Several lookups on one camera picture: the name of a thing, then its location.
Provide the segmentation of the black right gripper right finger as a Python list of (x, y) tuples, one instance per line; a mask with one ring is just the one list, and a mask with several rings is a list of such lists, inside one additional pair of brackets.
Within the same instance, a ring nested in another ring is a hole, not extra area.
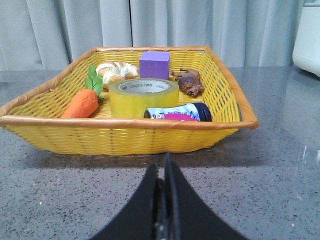
[(166, 153), (164, 192), (169, 240), (245, 240), (198, 196), (178, 164)]

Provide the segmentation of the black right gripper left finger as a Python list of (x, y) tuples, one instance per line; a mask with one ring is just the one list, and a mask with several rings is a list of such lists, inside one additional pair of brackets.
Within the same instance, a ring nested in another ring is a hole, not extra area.
[(158, 168), (150, 165), (137, 190), (93, 240), (153, 240)]

